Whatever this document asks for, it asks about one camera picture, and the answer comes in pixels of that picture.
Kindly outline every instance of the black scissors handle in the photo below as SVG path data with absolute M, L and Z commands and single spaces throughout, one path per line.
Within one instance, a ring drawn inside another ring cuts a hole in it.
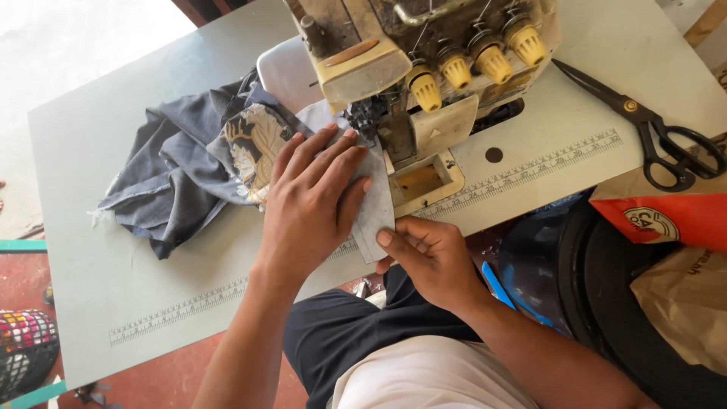
M 671 155 L 672 158 L 678 161 L 677 164 L 673 164 L 660 158 L 656 153 L 649 125 L 654 127 L 656 135 L 659 137 L 659 145 L 669 155 Z M 642 122 L 638 125 L 638 133 L 644 151 L 644 175 L 649 183 L 661 191 L 670 193 L 685 191 L 694 186 L 696 177 L 712 179 L 727 172 L 727 157 L 720 147 L 709 138 L 698 132 L 690 130 L 689 128 L 667 127 L 664 125 L 664 121 L 660 116 L 654 115 L 654 118 L 650 122 Z M 698 146 L 704 148 L 715 158 L 717 167 L 711 167 L 690 155 L 687 150 L 679 146 L 669 137 L 670 133 L 682 135 L 683 137 L 695 142 Z M 658 165 L 665 168 L 676 178 L 676 183 L 672 186 L 665 186 L 657 182 L 652 175 L 652 165 Z

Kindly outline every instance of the scissors blade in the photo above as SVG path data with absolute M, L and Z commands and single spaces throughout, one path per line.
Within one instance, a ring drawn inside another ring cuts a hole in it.
M 604 103 L 606 103 L 606 105 L 610 106 L 611 109 L 618 112 L 632 123 L 638 124 L 640 122 L 643 122 L 645 120 L 648 121 L 650 119 L 644 117 L 645 115 L 648 116 L 651 113 L 646 109 L 640 110 L 638 115 L 635 115 L 634 111 L 627 111 L 624 108 L 624 104 L 627 101 L 631 100 L 631 98 L 629 98 L 628 96 L 619 94 L 618 92 L 612 90 L 606 85 L 603 85 L 603 83 L 596 81 L 591 76 L 588 76 L 587 74 L 584 74 L 583 72 L 569 66 L 563 61 L 559 61 L 553 58 L 553 64 L 555 64 L 555 66 L 558 67 L 563 72 L 563 74 L 565 74 L 573 82 L 578 84 L 581 88 L 590 92 L 599 100 L 602 100 Z

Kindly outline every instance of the tiled floor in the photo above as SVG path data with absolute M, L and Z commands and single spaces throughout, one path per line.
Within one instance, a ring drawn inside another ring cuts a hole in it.
M 506 222 L 487 231 L 467 238 L 470 254 L 478 265 L 487 260 L 493 264 L 502 237 L 512 228 Z M 372 274 L 371 293 L 383 289 L 382 276 Z M 41 302 L 41 294 L 50 281 L 47 255 L 0 255 L 0 309 L 40 309 L 55 317 L 51 306 Z M 351 291 L 356 281 L 341 285 Z M 100 379 L 110 387 L 102 391 L 107 403 L 122 403 L 124 408 L 188 408 L 191 406 L 204 370 L 220 343 L 222 334 L 211 336 L 195 344 L 170 352 L 154 360 L 144 362 L 128 370 Z M 63 339 L 61 357 L 56 362 L 49 379 L 56 374 L 63 377 Z M 275 409 L 301 409 L 308 398 L 305 389 L 283 356 L 278 396 Z M 65 393 L 58 401 L 61 409 L 88 408 L 73 396 Z

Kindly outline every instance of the yellow tension knob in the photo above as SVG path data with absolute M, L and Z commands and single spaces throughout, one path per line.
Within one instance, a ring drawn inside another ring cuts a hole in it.
M 425 112 L 434 112 L 441 108 L 442 97 L 439 87 L 426 64 L 415 65 L 406 75 L 406 86 L 417 98 L 419 106 Z
M 458 91 L 464 90 L 472 84 L 472 74 L 467 68 L 465 56 L 453 53 L 446 59 L 440 60 L 439 72 Z
M 515 24 L 507 33 L 507 45 L 527 65 L 534 67 L 540 64 L 547 52 L 545 45 L 532 24 Z
M 495 84 L 502 85 L 513 77 L 513 67 L 497 45 L 485 48 L 475 60 L 475 66 Z

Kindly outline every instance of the hand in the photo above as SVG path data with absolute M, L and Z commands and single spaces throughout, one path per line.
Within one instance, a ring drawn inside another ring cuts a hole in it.
M 398 261 L 419 294 L 439 308 L 459 315 L 475 302 L 493 299 L 454 224 L 403 216 L 396 220 L 396 232 L 381 230 L 376 240 L 390 256 L 379 261 L 376 271 L 382 274 Z
M 351 233 L 371 178 L 346 185 L 368 150 L 355 146 L 356 133 L 347 130 L 316 156 L 337 131 L 331 123 L 307 140 L 298 133 L 278 152 L 251 274 L 263 270 L 282 280 L 276 282 L 302 285 Z

